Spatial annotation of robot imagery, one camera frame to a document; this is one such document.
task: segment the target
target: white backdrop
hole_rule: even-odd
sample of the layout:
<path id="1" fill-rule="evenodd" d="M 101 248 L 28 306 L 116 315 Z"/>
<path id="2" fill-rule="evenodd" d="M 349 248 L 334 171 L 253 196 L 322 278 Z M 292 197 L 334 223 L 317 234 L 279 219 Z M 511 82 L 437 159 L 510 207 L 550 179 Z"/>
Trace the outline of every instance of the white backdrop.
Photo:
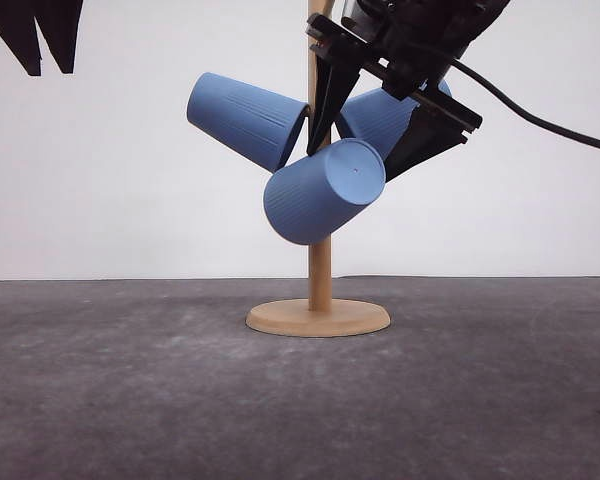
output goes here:
<path id="1" fill-rule="evenodd" d="M 305 276 L 264 216 L 268 173 L 185 118 L 205 71 L 304 99 L 305 20 L 304 0 L 87 0 L 73 76 L 41 41 L 27 77 L 0 40 L 0 279 Z M 600 136 L 600 0 L 514 0 L 463 60 Z M 338 231 L 334 275 L 600 275 L 600 151 L 448 80 L 482 128 Z"/>

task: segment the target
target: black object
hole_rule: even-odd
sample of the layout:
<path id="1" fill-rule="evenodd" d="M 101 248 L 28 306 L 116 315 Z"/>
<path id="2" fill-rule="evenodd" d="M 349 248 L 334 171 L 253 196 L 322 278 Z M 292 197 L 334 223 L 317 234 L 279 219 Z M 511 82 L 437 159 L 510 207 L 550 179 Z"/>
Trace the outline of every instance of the black object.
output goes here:
<path id="1" fill-rule="evenodd" d="M 29 75 L 40 75 L 40 31 L 62 73 L 73 73 L 82 0 L 0 0 L 0 36 Z"/>
<path id="2" fill-rule="evenodd" d="M 398 88 L 398 77 L 390 68 L 379 63 L 386 58 L 373 45 L 335 24 L 327 17 L 313 14 L 308 20 L 307 33 L 317 40 L 311 49 L 317 61 L 316 107 L 312 113 L 307 153 L 312 155 L 319 148 L 326 133 L 342 109 L 347 97 L 365 69 L 383 80 L 383 89 L 396 98 L 411 96 L 420 103 L 394 149 L 385 160 L 387 181 L 407 169 L 431 158 L 449 148 L 467 141 L 464 131 L 473 132 L 482 123 L 482 117 L 471 111 L 437 88 L 443 74 L 438 60 L 434 63 L 434 73 L 429 77 L 418 76 L 413 90 L 402 96 Z M 424 90 L 418 87 L 425 81 L 430 86 Z"/>
<path id="3" fill-rule="evenodd" d="M 342 23 L 309 17 L 307 33 L 317 40 L 316 108 L 307 153 L 322 143 L 338 112 L 365 69 L 382 88 L 402 100 L 420 103 L 409 125 L 385 159 L 387 181 L 460 143 L 482 118 L 440 92 L 451 66 L 459 69 L 525 120 L 571 140 L 599 148 L 600 140 L 543 120 L 516 104 L 458 58 L 469 43 L 502 13 L 509 0 L 345 0 Z M 379 60 L 383 58 L 386 66 Z"/>

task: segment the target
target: black cable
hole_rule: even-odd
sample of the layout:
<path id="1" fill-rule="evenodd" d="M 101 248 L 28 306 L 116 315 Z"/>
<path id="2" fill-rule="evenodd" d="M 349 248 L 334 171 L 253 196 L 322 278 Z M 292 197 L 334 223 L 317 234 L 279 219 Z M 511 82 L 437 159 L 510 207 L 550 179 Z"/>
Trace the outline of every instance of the black cable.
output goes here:
<path id="1" fill-rule="evenodd" d="M 500 89 L 498 89 L 494 84 L 492 84 L 489 80 L 484 78 L 478 72 L 470 69 L 464 63 L 460 62 L 453 55 L 449 55 L 445 52 L 442 52 L 436 48 L 429 47 L 427 45 L 420 45 L 418 43 L 408 43 L 407 46 L 409 48 L 413 48 L 414 50 L 420 50 L 422 52 L 429 53 L 431 55 L 435 55 L 443 60 L 445 60 L 450 65 L 453 65 L 455 68 L 460 70 L 465 75 L 471 77 L 473 80 L 478 82 L 484 88 L 486 88 L 490 93 L 492 93 L 498 100 L 504 103 L 507 107 L 513 110 L 515 113 L 520 115 L 526 121 L 537 125 L 540 128 L 544 128 L 545 130 L 549 130 L 550 132 L 556 133 L 558 135 L 562 135 L 563 137 L 569 138 L 571 140 L 575 140 L 576 142 L 584 143 L 585 145 L 589 145 L 591 147 L 600 149 L 600 140 L 597 138 L 589 137 L 587 135 L 583 135 L 578 132 L 574 132 L 573 130 L 569 130 L 568 128 L 561 127 L 560 125 L 556 125 L 555 123 L 548 122 L 543 120 L 542 118 L 536 117 L 535 115 L 527 112 L 520 105 L 515 103 L 509 97 L 507 97 Z"/>

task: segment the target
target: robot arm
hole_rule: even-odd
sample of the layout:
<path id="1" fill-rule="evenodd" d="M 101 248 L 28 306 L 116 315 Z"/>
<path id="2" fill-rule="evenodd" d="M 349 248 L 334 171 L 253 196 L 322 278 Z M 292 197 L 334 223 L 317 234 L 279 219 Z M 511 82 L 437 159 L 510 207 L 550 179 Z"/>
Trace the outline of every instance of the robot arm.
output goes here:
<path id="1" fill-rule="evenodd" d="M 382 80 L 382 88 L 391 96 L 399 100 L 411 97 L 420 104 L 385 159 L 387 181 L 466 143 L 463 133 L 473 132 L 482 118 L 438 90 L 449 64 L 413 45 L 433 47 L 458 58 L 508 3 L 509 0 L 347 0 L 342 18 L 346 29 L 325 16 L 312 15 L 307 33 L 317 40 L 311 49 L 318 58 L 318 81 L 307 153 L 317 150 L 362 69 Z M 381 58 L 386 66 L 380 63 Z"/>

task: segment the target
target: round wooden base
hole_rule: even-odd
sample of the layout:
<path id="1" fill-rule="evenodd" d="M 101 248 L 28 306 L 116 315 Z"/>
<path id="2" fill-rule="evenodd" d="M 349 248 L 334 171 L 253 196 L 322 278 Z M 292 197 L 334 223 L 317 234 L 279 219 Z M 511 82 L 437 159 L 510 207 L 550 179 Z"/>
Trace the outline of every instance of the round wooden base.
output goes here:
<path id="1" fill-rule="evenodd" d="M 331 301 L 330 312 L 311 311 L 307 299 L 296 299 L 263 303 L 247 316 L 247 325 L 254 330 L 293 337 L 360 335 L 389 323 L 389 314 L 380 305 L 338 299 Z"/>

